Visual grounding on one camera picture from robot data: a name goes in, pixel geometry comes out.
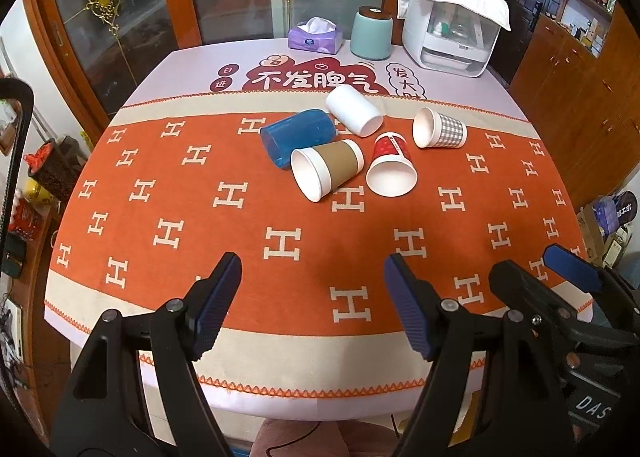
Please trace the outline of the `teal canister brown lid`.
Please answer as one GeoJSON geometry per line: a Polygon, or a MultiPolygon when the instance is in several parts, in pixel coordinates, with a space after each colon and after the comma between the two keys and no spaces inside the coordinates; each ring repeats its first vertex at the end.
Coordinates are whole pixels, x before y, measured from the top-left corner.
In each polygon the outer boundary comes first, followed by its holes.
{"type": "Polygon", "coordinates": [[[375,6],[360,6],[350,35],[352,54],[370,61],[383,61],[392,54],[393,17],[375,6]]]}

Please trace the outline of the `orange H-pattern tablecloth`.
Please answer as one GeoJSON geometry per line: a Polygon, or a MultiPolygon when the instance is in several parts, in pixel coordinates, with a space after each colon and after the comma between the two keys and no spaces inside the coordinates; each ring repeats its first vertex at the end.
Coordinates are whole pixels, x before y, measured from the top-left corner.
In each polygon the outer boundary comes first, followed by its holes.
{"type": "Polygon", "coordinates": [[[242,283],[198,365],[210,405],[256,416],[360,417],[413,407],[428,372],[384,283],[402,255],[470,312],[499,315],[488,274],[513,260],[568,301],[591,299],[549,271],[550,243],[584,252],[549,153],[491,75],[434,73],[396,49],[385,62],[253,40],[172,52],[116,113],[82,170],[53,246],[44,317],[83,344],[102,312],[158,309],[227,251],[242,283]],[[262,127],[322,108],[351,84],[410,136],[430,107],[463,121],[459,148],[407,145],[416,186],[376,195],[363,176],[317,203],[260,142],[262,127]]]}

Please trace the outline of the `white countertop appliance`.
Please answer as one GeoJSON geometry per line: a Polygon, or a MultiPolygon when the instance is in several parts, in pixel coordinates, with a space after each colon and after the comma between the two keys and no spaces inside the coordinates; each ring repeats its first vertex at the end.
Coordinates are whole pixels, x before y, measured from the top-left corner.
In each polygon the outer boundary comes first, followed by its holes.
{"type": "Polygon", "coordinates": [[[458,4],[410,0],[402,45],[422,68],[475,78],[484,73],[500,29],[458,4]]]}

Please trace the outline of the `purple tissue pack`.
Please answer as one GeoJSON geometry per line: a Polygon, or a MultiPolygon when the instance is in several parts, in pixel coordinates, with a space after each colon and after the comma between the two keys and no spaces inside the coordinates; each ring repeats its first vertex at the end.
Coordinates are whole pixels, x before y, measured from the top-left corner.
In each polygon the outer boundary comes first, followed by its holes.
{"type": "Polygon", "coordinates": [[[336,54],[343,43],[341,28],[323,17],[311,17],[288,32],[288,47],[293,50],[336,54]]]}

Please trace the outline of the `white plastic cup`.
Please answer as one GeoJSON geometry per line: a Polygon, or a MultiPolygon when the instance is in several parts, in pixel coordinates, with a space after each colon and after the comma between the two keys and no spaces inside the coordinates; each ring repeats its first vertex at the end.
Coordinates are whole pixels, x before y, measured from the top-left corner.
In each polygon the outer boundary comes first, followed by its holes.
{"type": "Polygon", "coordinates": [[[382,127],[384,115],[349,84],[326,95],[326,108],[350,132],[366,138],[382,127]]]}

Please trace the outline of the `brown wooden sideboard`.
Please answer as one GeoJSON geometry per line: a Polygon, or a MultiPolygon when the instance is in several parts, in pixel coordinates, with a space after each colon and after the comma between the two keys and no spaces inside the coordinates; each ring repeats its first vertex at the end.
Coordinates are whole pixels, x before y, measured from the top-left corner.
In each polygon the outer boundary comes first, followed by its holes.
{"type": "Polygon", "coordinates": [[[550,153],[575,209],[621,188],[639,165],[639,36],[616,8],[593,56],[541,17],[509,92],[550,153]]]}

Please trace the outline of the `blue translucent plastic cup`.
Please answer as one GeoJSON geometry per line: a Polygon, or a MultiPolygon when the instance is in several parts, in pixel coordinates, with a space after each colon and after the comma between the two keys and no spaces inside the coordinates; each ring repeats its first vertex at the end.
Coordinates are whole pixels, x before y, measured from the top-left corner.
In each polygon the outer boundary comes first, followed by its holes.
{"type": "Polygon", "coordinates": [[[303,110],[262,127],[259,136],[270,160],[279,169],[288,169],[295,150],[332,142],[336,129],[323,110],[303,110]]]}

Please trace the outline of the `grey checkered paper cup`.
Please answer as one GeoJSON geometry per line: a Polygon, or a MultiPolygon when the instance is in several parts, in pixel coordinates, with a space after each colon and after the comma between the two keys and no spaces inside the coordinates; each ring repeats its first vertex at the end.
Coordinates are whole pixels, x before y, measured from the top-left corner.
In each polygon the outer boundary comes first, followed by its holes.
{"type": "Polygon", "coordinates": [[[461,148],[468,129],[457,118],[423,107],[414,116],[412,138],[419,148],[461,148]]]}

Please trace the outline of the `brown sleeve paper cup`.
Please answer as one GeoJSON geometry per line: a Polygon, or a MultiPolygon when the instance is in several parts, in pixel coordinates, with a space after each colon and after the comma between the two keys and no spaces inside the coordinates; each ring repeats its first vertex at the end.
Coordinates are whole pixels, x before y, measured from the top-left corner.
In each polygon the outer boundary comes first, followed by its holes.
{"type": "Polygon", "coordinates": [[[352,180],[364,166],[361,148],[353,140],[341,140],[299,148],[291,155],[294,180],[313,203],[352,180]]]}

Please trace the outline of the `pink chair cushion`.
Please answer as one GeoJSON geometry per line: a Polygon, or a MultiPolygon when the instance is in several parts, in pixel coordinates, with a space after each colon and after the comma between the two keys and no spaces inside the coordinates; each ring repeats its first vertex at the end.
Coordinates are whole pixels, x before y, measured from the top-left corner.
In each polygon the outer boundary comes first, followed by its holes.
{"type": "Polygon", "coordinates": [[[257,432],[250,457],[391,456],[397,442],[391,429],[358,420],[266,419],[257,432]]]}

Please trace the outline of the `red paper cup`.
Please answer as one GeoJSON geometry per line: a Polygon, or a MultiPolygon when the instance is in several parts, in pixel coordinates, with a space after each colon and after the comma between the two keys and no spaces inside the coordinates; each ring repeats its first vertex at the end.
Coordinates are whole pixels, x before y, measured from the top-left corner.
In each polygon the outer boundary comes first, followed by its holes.
{"type": "Polygon", "coordinates": [[[373,193],[388,198],[404,196],[416,186],[418,173],[401,134],[385,132],[375,139],[366,182],[373,193]]]}

